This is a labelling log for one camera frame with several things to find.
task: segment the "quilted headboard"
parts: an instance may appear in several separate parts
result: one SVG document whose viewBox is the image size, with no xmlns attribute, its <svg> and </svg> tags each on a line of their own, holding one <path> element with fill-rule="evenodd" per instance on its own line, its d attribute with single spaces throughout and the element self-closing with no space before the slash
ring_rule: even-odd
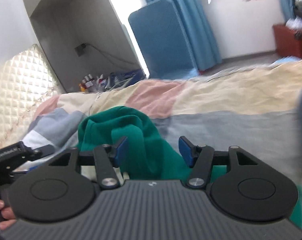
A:
<svg viewBox="0 0 302 240">
<path fill-rule="evenodd" d="M 0 66 L 0 148 L 19 141 L 38 105 L 62 91 L 37 44 Z"/>
</svg>

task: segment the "gray floor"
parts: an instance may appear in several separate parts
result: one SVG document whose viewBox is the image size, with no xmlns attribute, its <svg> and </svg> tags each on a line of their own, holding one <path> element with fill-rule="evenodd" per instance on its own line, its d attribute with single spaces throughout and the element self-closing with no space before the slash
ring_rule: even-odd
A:
<svg viewBox="0 0 302 240">
<path fill-rule="evenodd" d="M 210 69 L 205 70 L 202 75 L 205 76 L 210 76 L 213 75 L 221 70 L 227 69 L 227 68 L 241 68 L 241 67 L 246 67 L 250 65 L 255 65 L 255 64 L 272 64 L 276 60 L 280 59 L 281 57 L 278 56 L 276 53 L 275 54 L 270 54 L 270 55 L 264 55 L 264 56 L 253 56 L 251 58 L 247 59 L 227 59 L 225 63 L 216 65 Z"/>
</svg>

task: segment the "pink fabric patch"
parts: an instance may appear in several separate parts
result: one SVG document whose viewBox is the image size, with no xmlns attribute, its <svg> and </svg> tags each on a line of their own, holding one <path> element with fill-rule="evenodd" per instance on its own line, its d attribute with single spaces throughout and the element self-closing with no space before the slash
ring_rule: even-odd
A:
<svg viewBox="0 0 302 240">
<path fill-rule="evenodd" d="M 129 97 L 125 106 L 135 108 L 150 118 L 171 116 L 173 104 L 184 89 L 185 82 L 147 80 Z"/>
<path fill-rule="evenodd" d="M 39 115 L 48 114 L 56 109 L 59 97 L 60 95 L 55 95 L 39 105 L 32 120 L 35 120 Z"/>
</svg>

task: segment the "plastic bag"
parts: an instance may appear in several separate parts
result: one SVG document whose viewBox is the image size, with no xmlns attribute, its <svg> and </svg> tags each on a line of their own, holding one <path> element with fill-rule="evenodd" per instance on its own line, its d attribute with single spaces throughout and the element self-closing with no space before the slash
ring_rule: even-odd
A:
<svg viewBox="0 0 302 240">
<path fill-rule="evenodd" d="M 302 19 L 298 16 L 295 19 L 289 19 L 285 26 L 290 30 L 302 31 Z"/>
</svg>

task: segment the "cable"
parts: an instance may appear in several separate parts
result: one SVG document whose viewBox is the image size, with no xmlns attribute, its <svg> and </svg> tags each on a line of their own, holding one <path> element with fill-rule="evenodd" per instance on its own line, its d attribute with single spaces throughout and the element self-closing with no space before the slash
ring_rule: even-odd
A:
<svg viewBox="0 0 302 240">
<path fill-rule="evenodd" d="M 112 63 L 112 64 L 114 64 L 114 65 L 117 65 L 117 64 L 115 64 L 114 62 L 112 62 L 112 61 L 111 61 L 108 57 L 106 57 L 104 54 L 107 54 L 108 56 L 110 56 L 110 57 L 112 57 L 112 58 L 115 58 L 115 59 L 117 59 L 117 60 L 119 60 L 119 61 L 122 61 L 122 62 L 124 62 L 124 63 L 131 64 L 131 65 L 140 67 L 137 63 L 134 63 L 134 62 L 127 61 L 127 60 L 124 60 L 124 59 L 122 59 L 122 58 L 119 58 L 119 57 L 117 57 L 117 56 L 115 56 L 115 55 L 112 55 L 112 54 L 106 52 L 106 51 L 103 51 L 103 50 L 101 50 L 101 49 L 98 49 L 96 46 L 94 46 L 94 45 L 92 45 L 92 44 L 90 44 L 90 43 L 85 43 L 85 45 L 86 45 L 86 46 L 91 46 L 92 48 L 94 48 L 95 50 L 97 50 L 98 52 L 100 52 L 101 55 L 102 55 L 103 57 L 105 57 L 105 59 L 107 59 L 110 63 Z"/>
</svg>

